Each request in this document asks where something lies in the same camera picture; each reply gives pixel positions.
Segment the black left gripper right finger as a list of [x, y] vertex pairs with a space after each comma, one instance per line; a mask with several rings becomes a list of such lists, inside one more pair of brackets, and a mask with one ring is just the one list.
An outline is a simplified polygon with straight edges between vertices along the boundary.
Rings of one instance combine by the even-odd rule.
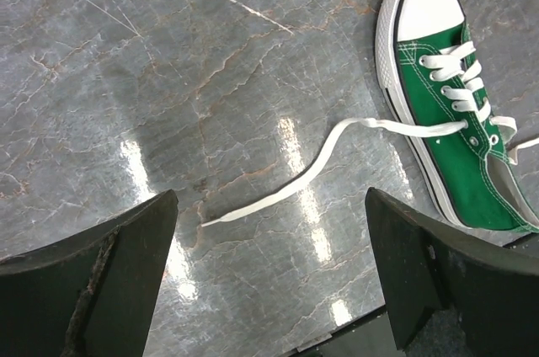
[[434, 312], [454, 307], [474, 355], [538, 354], [536, 257], [466, 234], [379, 189], [368, 189], [365, 206], [398, 349]]

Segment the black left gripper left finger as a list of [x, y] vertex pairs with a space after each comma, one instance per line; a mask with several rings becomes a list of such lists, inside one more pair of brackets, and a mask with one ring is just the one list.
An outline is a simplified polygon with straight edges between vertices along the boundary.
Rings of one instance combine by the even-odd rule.
[[164, 191], [1, 261], [3, 356], [141, 356], [178, 215]]

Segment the white shoelace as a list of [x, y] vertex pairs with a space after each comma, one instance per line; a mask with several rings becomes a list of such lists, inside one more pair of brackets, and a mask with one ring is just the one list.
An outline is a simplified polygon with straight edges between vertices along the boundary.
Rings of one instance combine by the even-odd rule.
[[[486, 122], [490, 125], [498, 126], [502, 129], [499, 138], [504, 141], [510, 141], [517, 132], [515, 119], [505, 116], [492, 116], [491, 105], [487, 99], [483, 101], [483, 106], [478, 107], [475, 103], [473, 93], [484, 87], [479, 74], [481, 66], [474, 62], [469, 70], [465, 70], [462, 65], [463, 60], [475, 52], [475, 47], [471, 41], [462, 43], [459, 46], [449, 47], [440, 53], [428, 54], [413, 60], [412, 64], [420, 65], [431, 70], [430, 79], [434, 82], [445, 81], [454, 77], [459, 77], [465, 84], [464, 93], [454, 93], [452, 88], [442, 86], [440, 92], [442, 95], [453, 101], [455, 111], [472, 112], [476, 115], [479, 122]], [[333, 149], [338, 139], [346, 127], [353, 124], [361, 124], [369, 128], [382, 128], [387, 131], [398, 133], [399, 135], [410, 138], [440, 138], [456, 134], [468, 127], [466, 120], [452, 121], [433, 126], [409, 125], [397, 121], [377, 120], [373, 118], [348, 118], [340, 121], [329, 133], [326, 141], [323, 143], [318, 157], [314, 160], [310, 168], [295, 180], [288, 183], [285, 187], [274, 194], [268, 195], [251, 205], [246, 205], [240, 209], [233, 210], [224, 216], [212, 221], [204, 222], [201, 225], [211, 226], [220, 222], [235, 221], [249, 216], [262, 209], [277, 204], [295, 193], [305, 189], [322, 172], [326, 163], [330, 159]]]

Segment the green canvas sneaker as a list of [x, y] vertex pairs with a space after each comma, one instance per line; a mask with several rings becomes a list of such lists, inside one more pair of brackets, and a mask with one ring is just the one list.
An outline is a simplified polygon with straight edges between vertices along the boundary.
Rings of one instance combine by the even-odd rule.
[[459, 0], [383, 0], [376, 72], [433, 203], [450, 223], [492, 231], [538, 228], [512, 168], [515, 120], [497, 116]]

